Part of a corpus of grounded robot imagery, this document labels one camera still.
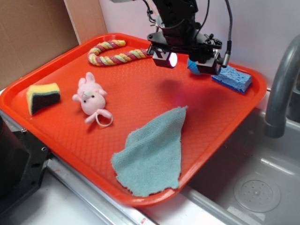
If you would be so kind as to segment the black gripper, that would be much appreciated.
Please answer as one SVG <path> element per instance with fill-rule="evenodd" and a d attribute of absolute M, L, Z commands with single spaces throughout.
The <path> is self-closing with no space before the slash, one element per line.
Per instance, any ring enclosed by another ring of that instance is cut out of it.
<path fill-rule="evenodd" d="M 158 67 L 174 68 L 177 54 L 186 54 L 196 61 L 200 74 L 218 75 L 221 70 L 221 57 L 216 50 L 222 48 L 222 42 L 214 35 L 201 34 L 192 25 L 179 25 L 162 28 L 161 31 L 147 36 L 154 51 L 152 59 Z"/>

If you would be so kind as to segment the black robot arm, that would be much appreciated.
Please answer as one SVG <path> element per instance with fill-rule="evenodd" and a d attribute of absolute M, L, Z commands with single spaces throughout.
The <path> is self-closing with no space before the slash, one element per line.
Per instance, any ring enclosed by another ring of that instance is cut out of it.
<path fill-rule="evenodd" d="M 198 12 L 194 0 L 156 0 L 158 10 L 156 20 L 151 9 L 147 10 L 150 21 L 155 23 L 156 32 L 147 36 L 150 46 L 147 54 L 152 56 L 156 66 L 174 68 L 178 54 L 185 54 L 195 62 L 201 74 L 218 75 L 224 65 L 218 50 L 222 42 L 213 34 L 201 34 L 201 24 L 196 22 Z"/>

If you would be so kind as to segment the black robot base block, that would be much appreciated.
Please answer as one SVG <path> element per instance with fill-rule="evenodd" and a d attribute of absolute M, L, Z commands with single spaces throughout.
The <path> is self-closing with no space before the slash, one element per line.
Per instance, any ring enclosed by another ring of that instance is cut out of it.
<path fill-rule="evenodd" d="M 11 131 L 0 119 L 1 216 L 40 188 L 48 158 L 48 146 L 31 132 Z"/>

